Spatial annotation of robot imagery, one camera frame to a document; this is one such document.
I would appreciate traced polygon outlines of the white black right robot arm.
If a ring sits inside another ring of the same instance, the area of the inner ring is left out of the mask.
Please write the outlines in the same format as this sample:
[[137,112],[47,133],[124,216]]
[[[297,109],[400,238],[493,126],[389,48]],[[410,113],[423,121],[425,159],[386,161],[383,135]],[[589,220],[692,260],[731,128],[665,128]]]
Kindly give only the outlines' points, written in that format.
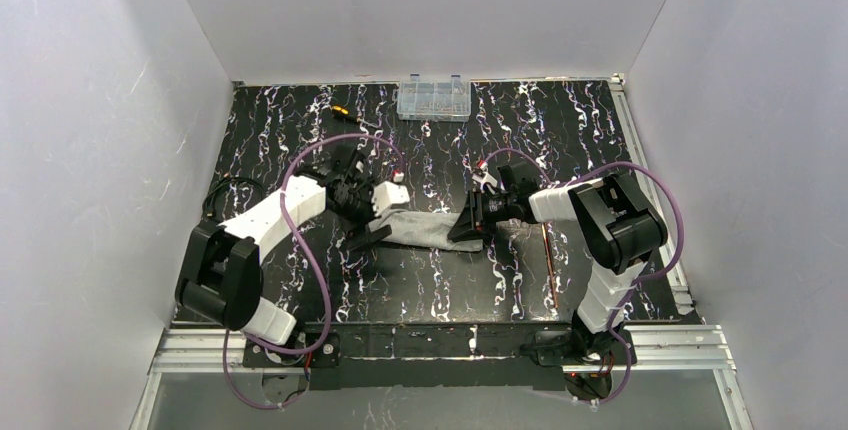
[[622,321],[626,294],[652,255],[668,239],[665,221],[625,171],[609,171],[577,183],[544,188],[508,166],[499,177],[478,180],[447,234],[450,242],[481,240],[507,220],[542,224],[575,221],[593,259],[586,294],[573,318],[590,334]]

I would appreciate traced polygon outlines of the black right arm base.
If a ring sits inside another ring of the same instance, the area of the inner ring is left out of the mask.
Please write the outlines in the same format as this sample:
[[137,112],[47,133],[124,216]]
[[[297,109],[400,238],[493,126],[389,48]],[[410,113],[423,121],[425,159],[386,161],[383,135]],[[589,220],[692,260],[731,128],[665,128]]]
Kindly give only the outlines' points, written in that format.
[[608,330],[590,332],[578,321],[574,325],[546,328],[532,334],[521,346],[521,354],[542,367],[564,365],[598,365],[612,356],[614,364],[637,361],[631,334],[623,324],[614,328],[617,337]]

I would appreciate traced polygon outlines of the clear plastic compartment box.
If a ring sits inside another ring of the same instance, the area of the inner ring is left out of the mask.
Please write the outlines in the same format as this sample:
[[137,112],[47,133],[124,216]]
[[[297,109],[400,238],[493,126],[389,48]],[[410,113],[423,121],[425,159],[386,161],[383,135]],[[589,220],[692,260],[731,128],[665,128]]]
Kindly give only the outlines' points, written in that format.
[[465,122],[471,117],[471,84],[458,74],[444,81],[411,74],[400,82],[395,101],[400,120]]

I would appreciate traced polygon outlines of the grey cloth napkin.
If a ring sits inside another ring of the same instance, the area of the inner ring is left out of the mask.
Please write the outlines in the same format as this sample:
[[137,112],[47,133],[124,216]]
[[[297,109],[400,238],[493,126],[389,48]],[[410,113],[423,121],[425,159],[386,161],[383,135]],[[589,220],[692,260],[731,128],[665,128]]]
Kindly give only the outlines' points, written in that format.
[[484,244],[480,238],[460,242],[452,242],[448,239],[448,233],[458,217],[458,213],[392,209],[370,222],[368,228],[376,232],[384,226],[389,226],[391,232],[384,241],[390,244],[465,253],[482,251]]

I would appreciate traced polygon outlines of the black copper spoon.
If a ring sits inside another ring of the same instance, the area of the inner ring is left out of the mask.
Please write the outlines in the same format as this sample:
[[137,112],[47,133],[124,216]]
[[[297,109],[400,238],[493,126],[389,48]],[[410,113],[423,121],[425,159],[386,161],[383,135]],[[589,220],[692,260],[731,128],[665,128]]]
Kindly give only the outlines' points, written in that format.
[[550,231],[549,231],[549,227],[546,223],[542,223],[540,225],[540,228],[541,228],[541,234],[542,234],[542,239],[543,239],[543,243],[544,243],[544,251],[545,251],[545,258],[546,258],[546,267],[547,267],[547,274],[548,274],[548,286],[549,286],[550,298],[551,298],[551,301],[552,301],[552,304],[553,304],[553,308],[558,310],[559,309],[559,300],[558,300],[558,291],[557,291],[557,275],[556,275],[556,269],[555,269],[555,265],[554,265],[554,255],[553,255],[553,249],[552,249],[552,245],[551,245]]

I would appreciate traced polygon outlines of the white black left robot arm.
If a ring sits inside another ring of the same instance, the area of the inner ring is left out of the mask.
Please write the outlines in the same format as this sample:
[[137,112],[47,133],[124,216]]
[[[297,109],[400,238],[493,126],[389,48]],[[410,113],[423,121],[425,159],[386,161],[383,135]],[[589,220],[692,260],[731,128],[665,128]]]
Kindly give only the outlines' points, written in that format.
[[326,211],[351,224],[356,239],[371,244],[390,226],[371,222],[409,203],[400,171],[378,181],[356,149],[338,148],[327,159],[296,165],[281,189],[222,223],[209,218],[192,230],[174,296],[177,304],[228,330],[283,347],[295,317],[262,295],[263,260],[293,231]]

